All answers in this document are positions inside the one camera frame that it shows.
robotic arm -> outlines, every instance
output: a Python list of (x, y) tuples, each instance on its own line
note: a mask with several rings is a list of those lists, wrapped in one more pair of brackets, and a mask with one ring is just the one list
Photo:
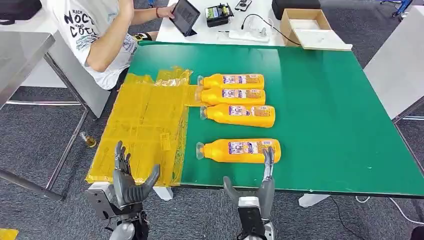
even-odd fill
[[(125, 147), (119, 141), (115, 148), (113, 170), (113, 184), (103, 186), (94, 184), (85, 191), (91, 201), (97, 216), (102, 220), (115, 220), (114, 227), (105, 227), (113, 231), (109, 240), (147, 240), (150, 224), (143, 210), (142, 201), (145, 200), (160, 176), (160, 165), (155, 165), (152, 172), (141, 185), (136, 185), (131, 175), (130, 157), (125, 156)], [(117, 206), (111, 203), (112, 195), (107, 197), (106, 192), (115, 192)]]
[(270, 221), (273, 206), (275, 184), (273, 175), (274, 151), (271, 147), (263, 150), (265, 156), (265, 171), (263, 180), (256, 196), (241, 196), (234, 189), (230, 178), (223, 178), (224, 191), (237, 205), (238, 215), (243, 228), (237, 240), (274, 240), (275, 231)]

open box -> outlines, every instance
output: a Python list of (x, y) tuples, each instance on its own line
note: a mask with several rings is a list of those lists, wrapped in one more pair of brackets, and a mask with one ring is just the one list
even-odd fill
[(280, 30), (286, 46), (304, 49), (350, 51), (352, 44), (346, 44), (332, 30), (321, 9), (286, 8), (282, 14)]

plastic bottle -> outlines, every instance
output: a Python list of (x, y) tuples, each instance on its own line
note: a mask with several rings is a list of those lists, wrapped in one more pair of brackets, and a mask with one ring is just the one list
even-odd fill
[(228, 105), (200, 108), (201, 119), (212, 119), (221, 124), (235, 124), (253, 127), (270, 128), (276, 120), (273, 106)]
[(271, 146), (274, 150), (274, 163), (281, 158), (280, 143), (276, 139), (219, 139), (212, 143), (196, 145), (197, 159), (208, 158), (220, 163), (263, 164), (263, 149)]
[(79, 135), (89, 148), (93, 148), (94, 146), (96, 146), (97, 141), (94, 139), (94, 137), (88, 136), (85, 131), (82, 131)]
[(197, 84), (204, 89), (264, 89), (265, 79), (262, 74), (214, 74), (198, 76)]
[(210, 105), (235, 104), (235, 105), (264, 105), (265, 91), (262, 89), (201, 89), (195, 93), (196, 102)]

tablet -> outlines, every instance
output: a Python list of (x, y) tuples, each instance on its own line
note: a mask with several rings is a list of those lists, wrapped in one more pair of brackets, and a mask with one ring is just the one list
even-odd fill
[(184, 35), (190, 36), (192, 27), (200, 16), (197, 10), (188, 0), (179, 0), (172, 11), (175, 18), (170, 18), (175, 27)]

green tabletop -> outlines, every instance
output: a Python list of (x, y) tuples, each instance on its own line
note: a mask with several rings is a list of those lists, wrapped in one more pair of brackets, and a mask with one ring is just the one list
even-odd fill
[(339, 194), (424, 196), (424, 178), (352, 52), (299, 47), (149, 42), (139, 46), (129, 72), (156, 77), (181, 66), (198, 75), (260, 73), (272, 128), (200, 120), (189, 110), (181, 184), (256, 188), (262, 164), (196, 158), (197, 142), (274, 138), (283, 146), (273, 177), (279, 190)]

